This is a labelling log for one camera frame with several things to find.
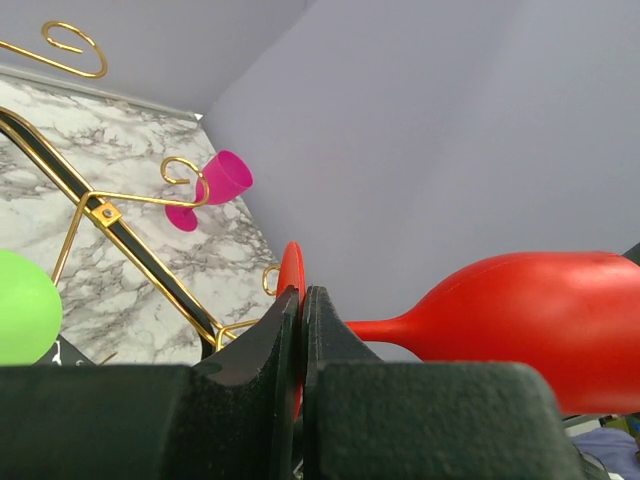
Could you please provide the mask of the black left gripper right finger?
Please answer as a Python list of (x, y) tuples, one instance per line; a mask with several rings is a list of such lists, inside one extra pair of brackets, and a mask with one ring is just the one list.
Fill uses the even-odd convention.
[(514, 363), (391, 363), (307, 290), (308, 479), (579, 479), (555, 398)]

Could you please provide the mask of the red wine glass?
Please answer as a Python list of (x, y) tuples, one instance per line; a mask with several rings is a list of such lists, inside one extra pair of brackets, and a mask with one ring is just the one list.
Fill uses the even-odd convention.
[(407, 312), (350, 321), (363, 341), (423, 361), (524, 363), (566, 414), (633, 413), (639, 383), (639, 266), (611, 252), (517, 252), (475, 262)]

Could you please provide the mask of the black left gripper left fingers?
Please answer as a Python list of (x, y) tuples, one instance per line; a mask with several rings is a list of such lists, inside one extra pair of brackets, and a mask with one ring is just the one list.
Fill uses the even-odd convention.
[(299, 293), (194, 365), (5, 367), (5, 479), (289, 479)]

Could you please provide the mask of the magenta wine glass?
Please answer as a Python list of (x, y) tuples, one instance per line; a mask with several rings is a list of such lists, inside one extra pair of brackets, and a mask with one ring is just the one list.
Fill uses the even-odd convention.
[[(246, 163), (235, 153), (219, 151), (202, 169), (209, 185), (206, 205), (220, 205), (235, 199), (253, 185)], [(179, 230), (191, 232), (198, 226), (193, 207), (166, 206), (168, 220)]]

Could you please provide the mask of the green wine glass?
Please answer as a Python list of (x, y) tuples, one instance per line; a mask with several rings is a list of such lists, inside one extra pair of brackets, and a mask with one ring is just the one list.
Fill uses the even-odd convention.
[(29, 259), (1, 252), (1, 364), (32, 365), (54, 345), (61, 328), (60, 294)]

